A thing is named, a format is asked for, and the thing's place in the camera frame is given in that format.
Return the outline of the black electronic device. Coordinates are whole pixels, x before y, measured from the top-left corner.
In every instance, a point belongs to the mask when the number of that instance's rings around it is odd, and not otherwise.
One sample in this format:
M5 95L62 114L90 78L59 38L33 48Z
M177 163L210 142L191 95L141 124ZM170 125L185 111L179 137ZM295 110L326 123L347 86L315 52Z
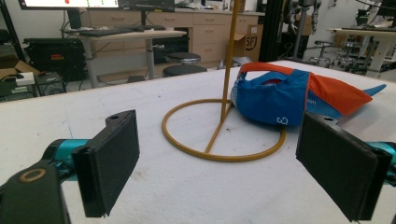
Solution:
M63 78L56 72L35 75L35 86L40 96L65 93Z

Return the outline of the black metal frame pillar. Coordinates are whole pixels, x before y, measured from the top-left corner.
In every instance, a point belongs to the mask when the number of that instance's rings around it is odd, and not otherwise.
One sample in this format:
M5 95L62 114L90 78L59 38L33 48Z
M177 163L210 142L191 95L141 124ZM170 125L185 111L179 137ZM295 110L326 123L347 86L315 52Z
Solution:
M276 40L282 16L283 0L267 0L263 20L262 43L260 62L273 62L276 60Z

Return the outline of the large black equipment case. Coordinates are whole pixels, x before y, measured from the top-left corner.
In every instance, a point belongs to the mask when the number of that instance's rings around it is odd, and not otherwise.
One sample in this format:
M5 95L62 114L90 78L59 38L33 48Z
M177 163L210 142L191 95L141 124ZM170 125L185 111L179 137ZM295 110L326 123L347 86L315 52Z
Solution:
M25 38L29 64L42 72L56 72L65 82L86 78L85 50L77 38Z

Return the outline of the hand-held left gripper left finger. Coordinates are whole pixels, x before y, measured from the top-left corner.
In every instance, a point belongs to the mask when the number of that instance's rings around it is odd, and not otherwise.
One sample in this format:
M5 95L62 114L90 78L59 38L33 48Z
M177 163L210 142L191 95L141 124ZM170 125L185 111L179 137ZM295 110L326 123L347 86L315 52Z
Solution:
M106 118L106 127L91 139L58 139L42 158L57 168L62 181L76 179L86 217L110 214L139 159L136 113Z

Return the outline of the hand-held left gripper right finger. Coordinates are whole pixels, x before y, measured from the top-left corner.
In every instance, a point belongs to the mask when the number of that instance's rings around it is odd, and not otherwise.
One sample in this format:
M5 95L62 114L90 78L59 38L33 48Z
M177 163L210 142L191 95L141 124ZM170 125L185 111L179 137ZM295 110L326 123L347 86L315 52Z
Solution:
M396 187L396 143L362 141L329 117L304 115L296 159L350 221L370 220L382 186Z

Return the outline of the black slanted pole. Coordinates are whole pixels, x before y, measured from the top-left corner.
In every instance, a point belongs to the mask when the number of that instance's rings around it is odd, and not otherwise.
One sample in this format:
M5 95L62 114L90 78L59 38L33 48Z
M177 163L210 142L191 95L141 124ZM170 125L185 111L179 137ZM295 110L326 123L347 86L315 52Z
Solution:
M10 35L10 40L11 40L11 43L12 43L14 49L15 49L15 52L16 52L18 58L24 62L25 61L24 52L21 48L20 40L19 40L17 32L14 28L14 25L13 25L12 19L10 17L9 11L7 9L7 4L6 4L5 0L0 0L0 12L3 16L4 21L5 21L8 33Z

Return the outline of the white work table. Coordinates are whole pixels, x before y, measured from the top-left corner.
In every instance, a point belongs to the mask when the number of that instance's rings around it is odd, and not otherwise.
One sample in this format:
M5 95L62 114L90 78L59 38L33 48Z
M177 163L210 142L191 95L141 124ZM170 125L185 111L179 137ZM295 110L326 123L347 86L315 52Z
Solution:
M342 35L370 36L378 42L375 55L371 61L366 76L381 78L381 66L387 53L396 44L396 30L381 31L380 29L352 29L352 28L328 28L328 31Z

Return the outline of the small white box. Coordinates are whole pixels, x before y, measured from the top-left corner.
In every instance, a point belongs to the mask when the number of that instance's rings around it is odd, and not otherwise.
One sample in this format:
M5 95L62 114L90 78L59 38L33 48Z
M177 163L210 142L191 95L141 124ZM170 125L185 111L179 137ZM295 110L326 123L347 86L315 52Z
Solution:
M32 72L18 73L16 78L16 84L18 86L34 85L34 74Z

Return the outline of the light wooden standing desk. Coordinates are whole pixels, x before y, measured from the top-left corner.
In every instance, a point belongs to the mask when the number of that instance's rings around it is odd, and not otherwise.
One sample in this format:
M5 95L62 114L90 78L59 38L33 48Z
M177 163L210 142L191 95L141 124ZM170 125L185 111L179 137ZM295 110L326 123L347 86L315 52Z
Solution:
M92 88L100 86L99 76L135 70L139 67L146 66L148 69L148 78L154 79L154 52L152 40L157 38L173 38L186 34L186 32L174 30L147 30L144 32L133 32L118 35L106 36L84 36L79 32L67 32L68 35L77 36L85 50L85 60L88 68ZM127 52L119 55L97 57L92 52L92 42L112 43L121 41L144 40L145 49L142 53Z

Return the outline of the black round stool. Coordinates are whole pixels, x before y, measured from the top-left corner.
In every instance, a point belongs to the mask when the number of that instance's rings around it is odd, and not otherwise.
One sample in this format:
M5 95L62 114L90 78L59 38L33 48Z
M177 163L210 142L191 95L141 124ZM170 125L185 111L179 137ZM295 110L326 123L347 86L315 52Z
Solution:
M189 52L173 52L165 56L165 60L169 63L198 63L201 56Z
M165 77L183 76L188 74L206 72L207 69L195 64L176 64L165 67L163 69L163 75Z

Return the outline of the printed brown cardboard box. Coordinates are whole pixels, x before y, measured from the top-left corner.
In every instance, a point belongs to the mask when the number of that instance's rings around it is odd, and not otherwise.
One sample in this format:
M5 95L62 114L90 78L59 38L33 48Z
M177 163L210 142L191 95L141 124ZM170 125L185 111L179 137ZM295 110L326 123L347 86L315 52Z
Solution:
M233 56L249 57L257 62L262 42L262 24L250 24L243 34L235 33L233 38Z

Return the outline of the open plain cardboard box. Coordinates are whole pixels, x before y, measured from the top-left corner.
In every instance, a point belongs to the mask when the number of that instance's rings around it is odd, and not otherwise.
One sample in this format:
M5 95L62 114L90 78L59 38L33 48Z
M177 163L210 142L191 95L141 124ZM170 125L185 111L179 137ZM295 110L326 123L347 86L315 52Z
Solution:
M8 75L32 72L38 75L39 71L23 61L0 62L0 79Z

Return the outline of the blue and orange cap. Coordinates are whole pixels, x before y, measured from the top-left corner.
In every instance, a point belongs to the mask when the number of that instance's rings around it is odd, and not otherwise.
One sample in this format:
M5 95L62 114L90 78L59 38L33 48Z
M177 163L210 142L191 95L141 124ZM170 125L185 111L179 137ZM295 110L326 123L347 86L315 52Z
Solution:
M305 112L330 118L351 115L384 84L357 89L344 81L270 63L241 66L230 97L239 113L261 123L298 126Z

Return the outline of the black keyboard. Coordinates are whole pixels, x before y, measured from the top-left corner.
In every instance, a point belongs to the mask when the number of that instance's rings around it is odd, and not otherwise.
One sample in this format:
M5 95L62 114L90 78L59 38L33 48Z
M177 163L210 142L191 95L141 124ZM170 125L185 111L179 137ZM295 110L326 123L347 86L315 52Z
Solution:
M86 30L78 32L81 36L102 37L108 35L120 35L132 33L132 29L108 29L108 30Z

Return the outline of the yellow metal hat stand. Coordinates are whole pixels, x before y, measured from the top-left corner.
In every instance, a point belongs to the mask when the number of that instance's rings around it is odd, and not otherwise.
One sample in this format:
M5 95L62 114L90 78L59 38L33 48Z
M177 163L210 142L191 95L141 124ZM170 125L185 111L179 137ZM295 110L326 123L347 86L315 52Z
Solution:
M256 161L259 159L263 159L263 158L268 157L268 156L274 154L275 152L277 152L284 144L284 142L286 140L286 136L287 136L286 129L284 127L282 127L279 132L279 138L273 146L265 149L264 151L254 153L254 154L240 155L240 156L226 156L226 155L216 155L216 154L210 153L210 150L213 147L213 145L218 137L219 131L221 130L222 125L224 124L224 121L227 119L227 116L229 115L230 111L233 108L233 104L228 99L228 89L229 89L229 83L230 83L231 65L232 65L232 57L233 57L233 46L234 46L233 37L235 35L238 9L239 9L240 3L241 3L241 0L233 0L232 23L231 23L231 28L230 28L229 48L228 48L227 56L226 56L226 68L225 68L225 77L224 77L224 81L223 81L222 98L221 99L199 99L199 100L189 101L189 102L183 103L181 105L177 105L176 107L172 108L165 114L165 116L163 117L163 121L162 121L162 131L163 131L165 138L167 139L167 141L169 143L171 143L174 147L183 151L184 153L187 153L189 155L192 155L194 157L204 159L204 160L219 161L219 162L245 162L245 161ZM191 106L191 105L209 104L209 103L221 103L220 120L219 120L219 124L218 124L216 130L214 131L209 142L207 143L207 146L206 146L204 152L195 150L193 148L190 148L190 147L187 147L187 146L181 144L169 133L169 131L167 129L167 121L178 110L185 108L187 106Z

